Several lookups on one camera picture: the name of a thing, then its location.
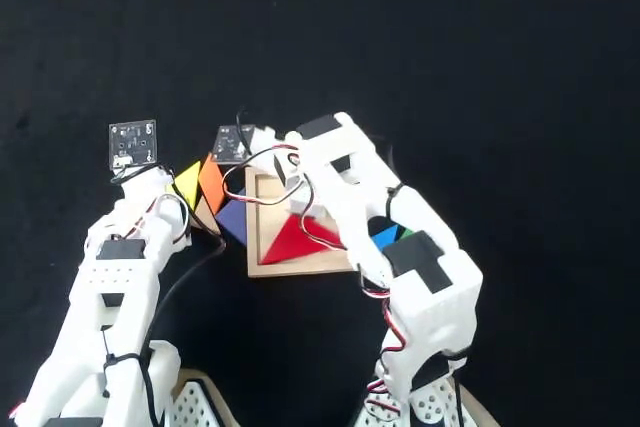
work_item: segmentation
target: wooden tray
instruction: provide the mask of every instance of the wooden tray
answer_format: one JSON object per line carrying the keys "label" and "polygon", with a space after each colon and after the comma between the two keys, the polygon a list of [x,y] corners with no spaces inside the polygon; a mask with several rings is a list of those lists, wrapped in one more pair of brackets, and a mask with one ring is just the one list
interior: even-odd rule
{"label": "wooden tray", "polygon": [[[273,198],[284,193],[284,187],[277,177],[262,174],[247,168],[246,192],[251,197]],[[343,251],[327,250],[315,254],[287,260],[277,264],[260,265],[260,260],[289,218],[288,203],[278,205],[247,204],[247,267],[249,277],[270,277],[282,275],[322,274],[328,272],[352,272],[353,269]],[[315,219],[323,227],[337,232],[333,219]]]}

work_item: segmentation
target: black table surface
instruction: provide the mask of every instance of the black table surface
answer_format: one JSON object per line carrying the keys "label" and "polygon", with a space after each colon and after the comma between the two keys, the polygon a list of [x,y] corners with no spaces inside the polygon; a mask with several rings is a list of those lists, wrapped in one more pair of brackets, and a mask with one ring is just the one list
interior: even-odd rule
{"label": "black table surface", "polygon": [[[240,106],[347,111],[484,273],[463,383],[503,425],[632,409],[638,0],[0,0],[0,400],[49,354],[86,229],[118,197],[107,124],[158,120],[176,170]],[[211,245],[176,255],[163,289]],[[199,271],[158,337],[242,425],[345,425],[384,333],[355,274]]]}

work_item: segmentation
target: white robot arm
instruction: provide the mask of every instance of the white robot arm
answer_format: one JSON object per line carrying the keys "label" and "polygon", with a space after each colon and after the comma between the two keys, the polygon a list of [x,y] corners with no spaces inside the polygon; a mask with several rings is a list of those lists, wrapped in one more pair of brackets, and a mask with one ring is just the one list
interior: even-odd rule
{"label": "white robot arm", "polygon": [[124,199],[89,229],[69,310],[15,412],[18,426],[41,427],[58,417],[94,419],[105,427],[148,426],[148,386],[138,360],[148,361],[153,416],[160,419],[171,405],[180,368],[176,348],[153,341],[149,359],[136,356],[155,312],[158,274],[173,253],[190,245],[189,212],[183,199],[166,193],[171,181],[159,167],[127,180]]}
{"label": "white robot arm", "polygon": [[[314,213],[324,208],[335,220],[350,264],[386,297],[390,329],[371,392],[388,392],[398,402],[401,426],[414,392],[464,364],[476,330],[482,274],[447,224],[418,192],[400,183],[347,114],[302,125],[285,142],[298,157],[291,167],[283,154],[275,154],[286,166],[280,169],[285,184],[300,176],[310,184],[292,197],[291,209],[300,212],[312,189],[318,199]],[[380,252],[367,225],[375,216],[387,216],[414,234]]]}

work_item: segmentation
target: white mounting bracket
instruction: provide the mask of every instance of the white mounting bracket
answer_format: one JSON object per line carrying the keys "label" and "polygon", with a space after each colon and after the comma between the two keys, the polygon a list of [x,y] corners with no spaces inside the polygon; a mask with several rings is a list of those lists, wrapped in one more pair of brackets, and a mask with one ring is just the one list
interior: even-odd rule
{"label": "white mounting bracket", "polygon": [[[398,403],[389,394],[369,394],[367,398],[398,407]],[[409,404],[415,417],[424,425],[460,427],[456,411],[456,394],[447,380],[439,380],[413,391]],[[464,427],[477,427],[464,404],[462,416]],[[410,417],[408,410],[402,415],[397,415],[369,404],[360,411],[354,427],[410,427]]]}

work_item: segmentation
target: blue piece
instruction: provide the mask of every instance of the blue piece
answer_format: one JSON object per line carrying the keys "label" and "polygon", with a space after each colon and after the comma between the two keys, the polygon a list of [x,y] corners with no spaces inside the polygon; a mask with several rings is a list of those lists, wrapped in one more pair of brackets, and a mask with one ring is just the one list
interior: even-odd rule
{"label": "blue piece", "polygon": [[[244,189],[238,195],[244,195]],[[216,221],[227,232],[233,235],[243,245],[247,245],[247,204],[238,200],[227,202],[220,212],[216,214]]]}
{"label": "blue piece", "polygon": [[376,244],[379,250],[384,249],[387,245],[393,244],[396,241],[396,234],[398,233],[398,226],[394,225],[386,230],[371,237],[373,243]]}

